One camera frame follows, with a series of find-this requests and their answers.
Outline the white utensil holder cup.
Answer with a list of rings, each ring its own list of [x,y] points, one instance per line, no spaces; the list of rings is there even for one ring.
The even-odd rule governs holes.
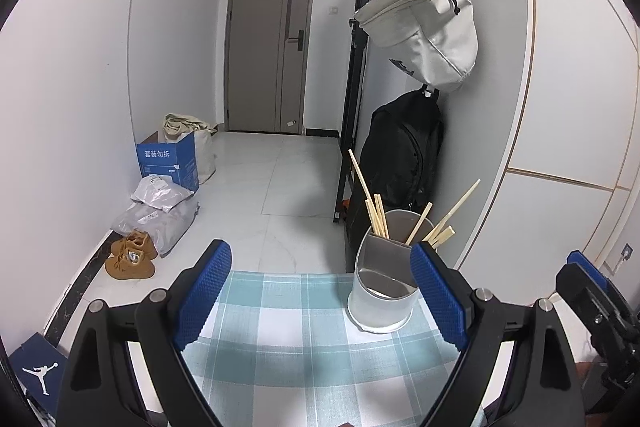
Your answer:
[[[367,231],[355,258],[354,281],[347,298],[347,313],[358,329],[372,334],[390,334],[411,319],[420,297],[410,269],[411,247],[405,241],[420,218],[405,209],[386,212],[389,239]],[[423,222],[412,243],[418,243],[433,228]]]

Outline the tan suede boot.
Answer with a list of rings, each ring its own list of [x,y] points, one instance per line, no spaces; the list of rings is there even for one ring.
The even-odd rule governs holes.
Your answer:
[[[104,267],[106,273],[115,280],[145,280],[155,274],[152,260],[145,253],[125,251],[118,256],[109,257]]]
[[[150,234],[139,230],[134,230],[126,237],[117,239],[117,241],[111,245],[112,256],[117,257],[123,251],[143,253],[151,260],[158,256]]]

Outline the teal plaid tablecloth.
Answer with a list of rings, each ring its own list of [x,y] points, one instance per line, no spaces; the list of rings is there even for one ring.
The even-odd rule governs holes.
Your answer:
[[[458,358],[425,303],[397,332],[346,310],[352,277],[234,271],[183,358],[225,426],[417,426]]]

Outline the grey plastic parcel bag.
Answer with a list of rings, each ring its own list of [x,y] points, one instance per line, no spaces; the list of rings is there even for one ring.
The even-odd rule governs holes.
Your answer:
[[[148,233],[160,257],[166,257],[186,234],[195,220],[200,204],[188,198],[168,212],[136,202],[112,223],[112,230],[122,236],[134,230]]]

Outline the white plastic parcel bag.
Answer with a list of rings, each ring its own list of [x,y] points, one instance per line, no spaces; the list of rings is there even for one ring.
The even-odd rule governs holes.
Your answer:
[[[193,191],[172,182],[167,176],[159,176],[158,174],[144,176],[130,198],[133,202],[163,212],[171,212],[178,207],[198,208],[198,200]]]

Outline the blue cardboard box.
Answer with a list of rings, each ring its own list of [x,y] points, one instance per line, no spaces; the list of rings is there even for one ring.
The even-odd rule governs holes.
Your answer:
[[[177,142],[160,142],[157,134],[136,146],[141,176],[168,176],[175,184],[196,192],[200,187],[195,158],[194,133],[183,135]]]

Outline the blue jordan shoe box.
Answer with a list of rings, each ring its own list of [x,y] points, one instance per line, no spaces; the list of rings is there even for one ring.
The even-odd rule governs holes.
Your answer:
[[[56,416],[67,358],[39,333],[14,350],[9,361],[17,379],[36,403]]]

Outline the black backpack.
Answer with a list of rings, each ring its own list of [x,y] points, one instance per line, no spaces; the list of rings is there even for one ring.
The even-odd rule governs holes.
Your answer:
[[[421,88],[375,111],[359,156],[367,188],[387,210],[423,211],[432,199],[444,122],[438,94]]]

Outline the beige canvas bag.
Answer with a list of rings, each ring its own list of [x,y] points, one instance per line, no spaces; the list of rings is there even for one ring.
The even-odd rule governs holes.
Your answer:
[[[191,115],[166,114],[163,122],[163,136],[166,142],[178,142],[192,134],[194,141],[195,166],[198,168],[198,182],[205,183],[216,172],[214,136],[218,132],[216,124],[209,124]]]

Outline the white nike sling bag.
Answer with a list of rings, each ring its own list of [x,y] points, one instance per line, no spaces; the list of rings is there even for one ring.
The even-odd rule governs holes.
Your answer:
[[[370,0],[355,20],[394,66],[428,87],[452,92],[475,66],[471,0]]]

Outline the grey entrance door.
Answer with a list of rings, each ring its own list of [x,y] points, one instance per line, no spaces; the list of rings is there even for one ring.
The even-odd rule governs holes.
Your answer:
[[[224,122],[230,131],[303,131],[312,0],[229,0]]]

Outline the black metal rack frame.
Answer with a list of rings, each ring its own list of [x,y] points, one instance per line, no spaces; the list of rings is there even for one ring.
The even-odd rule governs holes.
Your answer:
[[[358,11],[369,0],[355,0],[355,10]],[[349,64],[346,79],[346,92],[343,109],[342,130],[340,132],[341,169],[338,175],[337,190],[333,213],[333,222],[341,220],[345,187],[349,181],[350,159],[348,151],[356,143],[356,124],[360,98],[360,88],[363,76],[364,58],[366,57],[368,36],[360,28],[359,23],[352,17],[349,20],[352,31],[352,43],[350,44]]]

